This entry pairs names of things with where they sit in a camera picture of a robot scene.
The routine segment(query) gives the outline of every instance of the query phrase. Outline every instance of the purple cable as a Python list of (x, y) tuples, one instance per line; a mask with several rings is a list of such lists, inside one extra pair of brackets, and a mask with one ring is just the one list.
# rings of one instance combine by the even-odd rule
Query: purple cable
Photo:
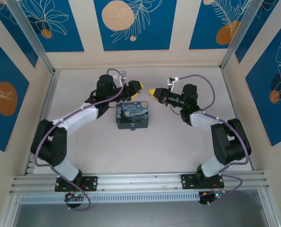
[(208, 79), (205, 78), (205, 77), (202, 76), (202, 75), (193, 74), (193, 75), (189, 75), (189, 76), (185, 76), (185, 77), (180, 77), (180, 78), (178, 78), (178, 79), (181, 80), (181, 79), (186, 79), (186, 78), (189, 78), (189, 77), (200, 77), (200, 78), (204, 79), (205, 81), (208, 82), (208, 84), (210, 85), (210, 87), (211, 87), (211, 89), (212, 89), (212, 92), (213, 92), (213, 101), (212, 101), (212, 103), (211, 103), (210, 105), (208, 105), (207, 107), (203, 108), (203, 111), (205, 111), (206, 109), (210, 108), (210, 107), (214, 104), (214, 102), (215, 102), (215, 91), (214, 91), (214, 88), (213, 88), (211, 82), (208, 81)]
[[(239, 133), (238, 133), (228, 122), (224, 121), (223, 119), (220, 119), (220, 118), (218, 118), (218, 117), (215, 117), (215, 116), (213, 116), (213, 115), (210, 115), (210, 114), (205, 113), (205, 110), (208, 109), (208, 108), (210, 108), (210, 107), (214, 104), (214, 102), (215, 102), (215, 91), (214, 91), (213, 85), (210, 83), (210, 81), (208, 81), (207, 78), (205, 78), (205, 77), (202, 76), (202, 75), (197, 75), (197, 74), (193, 74), (193, 75), (189, 75), (189, 76), (185, 76), (185, 77), (180, 77), (180, 78), (178, 78), (178, 79), (181, 80), (181, 79), (186, 79), (186, 78), (189, 78), (189, 77), (200, 77), (200, 78), (203, 78), (205, 81), (208, 82), (208, 84), (210, 85), (210, 87), (211, 87), (211, 89), (212, 89), (213, 101), (212, 101), (212, 103), (211, 103), (210, 105), (208, 105), (207, 107), (203, 108), (203, 110), (202, 110), (203, 115), (205, 115), (205, 116), (207, 116), (207, 117), (210, 117), (210, 118), (212, 118), (212, 119), (215, 119), (215, 120), (217, 120), (217, 121), (220, 121), (220, 122), (224, 123), (226, 126), (228, 126), (228, 127), (233, 131), (233, 133), (236, 135), (236, 137), (238, 138), (238, 140), (239, 140), (239, 142), (241, 143), (241, 146), (243, 147), (244, 152), (245, 152), (245, 156), (246, 156), (245, 162), (241, 162), (241, 163), (232, 163), (232, 164), (230, 164), (230, 165), (227, 165), (227, 166), (223, 167), (223, 168), (219, 171), (219, 174), (222, 173), (223, 171), (225, 171), (226, 169), (228, 169), (230, 166), (233, 166), (233, 165), (246, 165), (246, 164), (248, 164), (248, 162), (249, 162), (249, 154), (248, 154), (246, 145), (245, 145), (245, 143), (243, 142), (243, 140), (242, 140), (241, 136), (239, 135)], [(241, 184), (243, 183), (242, 179), (239, 178), (239, 177), (230, 176), (230, 175), (223, 175), (223, 174), (222, 174), (222, 176), (224, 176), (224, 177), (230, 177), (230, 178), (234, 178), (234, 179), (238, 179), (238, 180), (240, 180), (240, 183), (239, 183), (238, 186), (236, 186), (234, 189), (232, 189), (230, 192), (228, 192), (227, 194), (225, 194), (225, 195), (222, 196), (221, 198), (223, 198), (223, 197), (227, 196), (228, 194), (230, 194), (230, 193), (236, 191), (236, 190), (241, 186)]]
[[(119, 70), (117, 70), (117, 69), (108, 69), (108, 70), (107, 70), (107, 74), (109, 74), (109, 72), (112, 71), (112, 70), (113, 70), (113, 71), (116, 71), (116, 72), (119, 74), (120, 79), (122, 80), (122, 87), (121, 87), (120, 91), (119, 91), (115, 96), (113, 96), (112, 98), (109, 98), (109, 99), (106, 99), (106, 100), (103, 100), (103, 101), (99, 101), (99, 102), (97, 102), (97, 103), (89, 104), (89, 105), (85, 106), (84, 109), (88, 109), (88, 108), (90, 108), (90, 107), (92, 107), (92, 106), (94, 106), (94, 105), (99, 105), (99, 104), (102, 104), (102, 103), (109, 102), (109, 101), (115, 99), (116, 97), (118, 97), (118, 96), (121, 94), (121, 92), (123, 91), (123, 87), (124, 87), (124, 78), (123, 78), (123, 75), (122, 75), (121, 72), (120, 72)], [(67, 117), (65, 117), (65, 118), (63, 119), (63, 121), (65, 121), (65, 120), (71, 118), (72, 116), (78, 114), (78, 113), (81, 112), (81, 111), (84, 111), (84, 110), (78, 109), (78, 110), (74, 111), (73, 113), (71, 113), (71, 114), (69, 114)], [(44, 137), (42, 138), (42, 140), (41, 140), (40, 144), (38, 145), (38, 147), (37, 147), (37, 149), (36, 149), (36, 152), (35, 152), (35, 165), (36, 165), (36, 166), (39, 166), (39, 167), (41, 167), (41, 166), (48, 166), (48, 167), (50, 167), (50, 165), (48, 165), (48, 164), (43, 164), (43, 165), (38, 164), (38, 162), (37, 162), (37, 157), (38, 157), (38, 154), (39, 154), (39, 152), (40, 152), (40, 149), (41, 149), (43, 143), (44, 143), (45, 140), (48, 138), (49, 134), (50, 134), (58, 125), (60, 125), (61, 123), (62, 123), (62, 121), (57, 122), (57, 123), (44, 135)], [(73, 210), (82, 211), (82, 210), (87, 210), (87, 209), (89, 209), (89, 208), (90, 208), (90, 203), (91, 203), (89, 196), (88, 196), (81, 188), (79, 188), (75, 183), (71, 182), (71, 181), (68, 180), (66, 177), (62, 176), (55, 168), (51, 167), (51, 169), (52, 169), (57, 175), (60, 175), (61, 178), (63, 178), (65, 181), (67, 181), (69, 184), (71, 184), (71, 185), (74, 186), (76, 189), (78, 189), (81, 193), (83, 193), (84, 196), (88, 199), (89, 204), (88, 204), (88, 206), (87, 206), (86, 208), (84, 208), (84, 209), (73, 209)]]

